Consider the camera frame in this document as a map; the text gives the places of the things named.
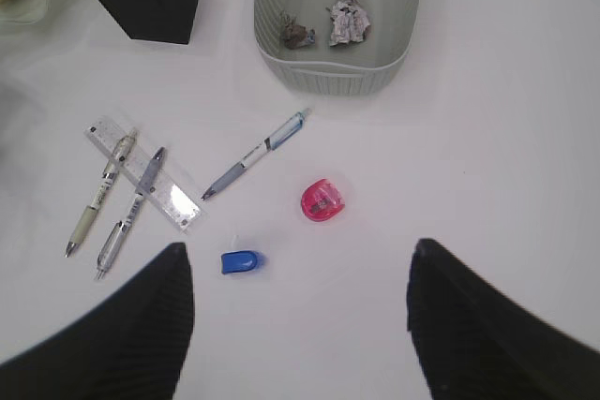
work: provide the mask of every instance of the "transparent pen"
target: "transparent pen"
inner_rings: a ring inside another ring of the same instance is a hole
[[[148,163],[142,179],[138,183],[135,190],[135,196],[131,201],[131,206],[128,209],[128,213],[125,219],[120,220],[114,226],[106,240],[106,243],[102,247],[100,254],[97,257],[97,275],[96,280],[100,280],[106,275],[106,273],[112,268],[116,257],[121,250],[121,246],[127,237],[129,230],[133,227],[140,208],[142,208],[143,201],[145,200],[146,193],[152,192],[152,184],[155,182],[158,176],[158,172],[162,167],[164,160],[165,149],[160,147],[153,158]]]
[[[225,172],[218,180],[212,183],[206,192],[204,192],[202,200],[208,200],[221,192],[223,189],[241,177],[242,174],[259,159],[269,152],[276,150],[281,144],[300,131],[309,114],[310,109],[305,109],[292,116],[288,122],[278,128],[273,134],[271,134],[271,136],[257,145],[231,169]]]
[[[137,136],[138,130],[133,128],[128,135],[121,138],[112,151],[112,157],[114,160],[123,162],[127,159],[129,152],[131,152],[131,149],[135,145]],[[111,190],[113,187],[114,181],[116,180],[116,176],[118,174],[119,168],[114,163],[109,161],[106,165],[106,168],[104,168],[104,171],[102,172],[102,181],[100,182],[100,186],[97,189],[97,193],[94,196],[92,203],[87,205],[83,210],[82,216],[80,217],[75,230],[68,240],[67,250],[65,251],[65,256],[67,258],[79,248],[87,236],[88,231],[92,228],[92,224],[96,220],[98,211],[100,211],[100,208],[102,207],[109,190]]]

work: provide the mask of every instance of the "ballpoint pen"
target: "ballpoint pen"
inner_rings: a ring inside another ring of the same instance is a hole
[[[114,146],[112,158],[115,161],[125,161],[129,155],[129,152],[131,152],[131,149],[135,145],[137,136],[138,130],[133,128],[128,135],[121,138],[121,140]],[[70,239],[68,240],[67,250],[65,251],[65,256],[67,258],[79,248],[85,239],[85,236],[87,236],[87,232],[92,227],[94,220],[96,220],[98,211],[102,207],[102,203],[104,202],[108,191],[111,189],[111,187],[113,187],[114,180],[116,179],[118,173],[119,168],[114,163],[109,161],[106,165],[106,168],[104,168],[104,171],[102,172],[102,182],[97,189],[97,193],[94,196],[92,203],[86,206],[85,210],[83,210],[83,214],[80,217],[75,230],[71,234]]]
[[[257,145],[250,151],[249,154],[244,156],[241,161],[236,163],[231,169],[225,172],[218,180],[211,184],[211,186],[204,192],[202,200],[208,200],[215,196],[235,180],[237,180],[246,170],[256,163],[263,156],[276,150],[283,142],[291,138],[297,131],[302,129],[307,116],[310,114],[310,109],[297,112],[290,118],[283,126],[275,131],[266,140]]]
[[[114,260],[121,249],[121,245],[123,245],[129,230],[131,230],[131,227],[133,226],[136,216],[140,212],[146,193],[152,192],[152,184],[157,179],[158,172],[162,167],[164,155],[165,148],[160,147],[143,172],[142,179],[136,187],[135,196],[133,197],[127,216],[125,219],[116,223],[109,238],[106,240],[106,243],[104,243],[102,250],[100,250],[100,254],[97,257],[96,280],[102,279],[113,266]]]

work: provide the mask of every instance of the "pink pencil sharpener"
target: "pink pencil sharpener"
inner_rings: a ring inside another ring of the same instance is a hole
[[[310,220],[323,222],[344,209],[344,199],[327,179],[319,180],[302,195],[302,212]]]

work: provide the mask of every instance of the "clear ruler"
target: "clear ruler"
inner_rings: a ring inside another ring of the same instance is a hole
[[[85,130],[85,136],[99,151],[116,164],[131,183],[138,186],[150,156],[136,144],[125,162],[114,160],[114,147],[126,134],[113,119],[107,116],[101,117]],[[181,231],[187,229],[203,213],[198,202],[188,196],[164,170],[158,173],[150,191],[144,192],[144,195]]]

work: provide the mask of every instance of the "basket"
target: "basket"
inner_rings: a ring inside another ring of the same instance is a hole
[[[389,83],[411,40],[419,0],[358,0],[372,23],[359,44],[329,47],[327,11],[336,0],[254,0],[254,34],[266,64],[291,88],[335,96],[364,96]],[[281,13],[314,28],[315,45],[287,49],[281,40]]]

